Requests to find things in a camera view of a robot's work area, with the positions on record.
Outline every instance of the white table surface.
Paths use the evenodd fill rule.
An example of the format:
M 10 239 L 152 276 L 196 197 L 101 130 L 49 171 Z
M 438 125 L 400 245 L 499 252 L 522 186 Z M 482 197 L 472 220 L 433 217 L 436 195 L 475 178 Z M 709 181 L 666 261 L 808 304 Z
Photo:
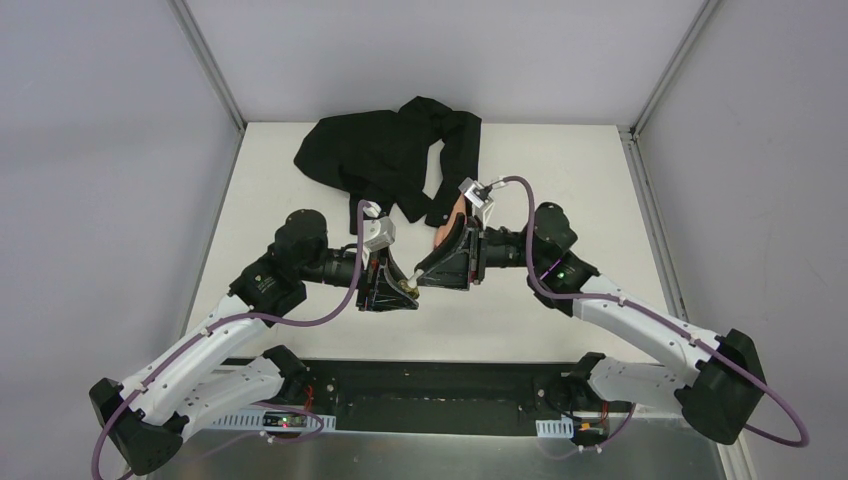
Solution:
M 330 246 L 347 233 L 348 195 L 305 177 L 293 164 L 313 123 L 250 123 L 209 252 L 189 328 L 227 292 L 230 282 L 273 241 L 293 210 L 327 218 Z M 425 192 L 438 189 L 441 143 L 430 149 Z M 480 179 L 523 175 L 536 201 L 560 204 L 580 239 L 573 251 L 630 293 L 665 311 L 659 276 L 619 134 L 614 126 L 484 124 Z M 520 230 L 527 200 L 518 186 L 496 190 L 492 226 Z M 432 248 L 435 229 L 409 224 L 400 209 L 392 254 L 407 275 Z M 236 352 L 255 356 L 285 344 L 301 358 L 556 362 L 587 351 L 626 361 L 650 357 L 594 325 L 542 306 L 524 269 L 490 269 L 469 292 L 422 288 L 417 311 L 366 313 L 354 301 L 332 322 L 314 328 L 274 327 Z M 343 288 L 307 283 L 306 302 L 288 318 L 310 320 L 333 309 Z

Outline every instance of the black end cap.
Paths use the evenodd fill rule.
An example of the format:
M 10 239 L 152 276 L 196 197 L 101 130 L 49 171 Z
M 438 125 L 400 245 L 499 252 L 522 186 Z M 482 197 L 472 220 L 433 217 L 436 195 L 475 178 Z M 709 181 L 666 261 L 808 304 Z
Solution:
M 88 391 L 88 397 L 97 414 L 100 426 L 112 416 L 123 403 L 121 387 L 114 380 L 101 379 Z M 130 466 L 133 474 L 146 475 L 167 463 L 177 454 L 183 444 L 180 433 L 188 423 L 188 417 L 175 413 L 161 426 L 144 423 L 137 412 L 127 409 L 109 432 L 112 443 Z
M 765 383 L 763 367 L 750 337 L 731 330 L 717 350 Z M 683 407 L 683 418 L 692 428 L 715 442 L 732 445 L 763 392 L 719 360 L 711 358 L 702 365 L 692 387 L 677 390 L 674 396 Z

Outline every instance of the cable tie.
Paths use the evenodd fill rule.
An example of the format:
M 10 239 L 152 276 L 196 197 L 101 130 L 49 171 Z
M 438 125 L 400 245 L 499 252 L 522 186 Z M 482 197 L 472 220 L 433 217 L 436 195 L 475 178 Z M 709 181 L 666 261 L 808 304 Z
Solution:
M 497 179 L 497 180 L 495 180 L 494 182 L 492 182 L 492 183 L 491 183 L 491 185 L 489 185 L 489 187 L 490 187 L 492 190 L 497 190 L 497 189 L 499 189 L 499 188 L 503 188 L 503 187 L 505 187 L 505 186 L 506 186 L 506 182 L 504 182 L 504 180 L 503 180 L 504 178 L 506 178 L 506 177 L 504 177 L 503 175 L 498 176 L 498 179 Z
M 147 387 L 145 387 L 144 384 L 141 383 L 141 382 L 135 382 L 132 385 L 126 385 L 126 386 L 130 387 L 132 390 L 138 390 L 141 393 L 147 393 Z

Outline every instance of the black clothing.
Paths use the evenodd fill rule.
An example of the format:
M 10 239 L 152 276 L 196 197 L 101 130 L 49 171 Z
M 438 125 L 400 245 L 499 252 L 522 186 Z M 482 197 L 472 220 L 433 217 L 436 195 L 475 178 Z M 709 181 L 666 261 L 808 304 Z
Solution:
M 307 177 L 350 193 L 350 232 L 356 233 L 360 199 L 384 212 L 397 203 L 410 222 L 426 215 L 427 225 L 447 223 L 459 198 L 459 184 L 477 179 L 479 117 L 416 97 L 400 108 L 324 118 L 303 140 L 294 163 Z M 422 189 L 427 150 L 437 140 L 442 184 L 430 199 Z

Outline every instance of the gray wall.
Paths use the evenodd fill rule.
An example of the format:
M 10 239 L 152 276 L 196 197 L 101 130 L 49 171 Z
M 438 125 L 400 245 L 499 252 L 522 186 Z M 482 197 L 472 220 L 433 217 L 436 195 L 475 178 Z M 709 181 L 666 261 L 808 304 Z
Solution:
M 190 0 L 253 121 L 429 95 L 489 122 L 629 124 L 702 0 Z
M 87 478 L 88 388 L 173 340 L 237 135 L 164 1 L 3 2 L 0 59 L 0 478 Z
M 760 478 L 844 478 L 848 3 L 725 2 L 642 135 L 686 305 L 757 342 L 808 450 L 751 438 Z M 753 423 L 796 435 L 769 401 Z

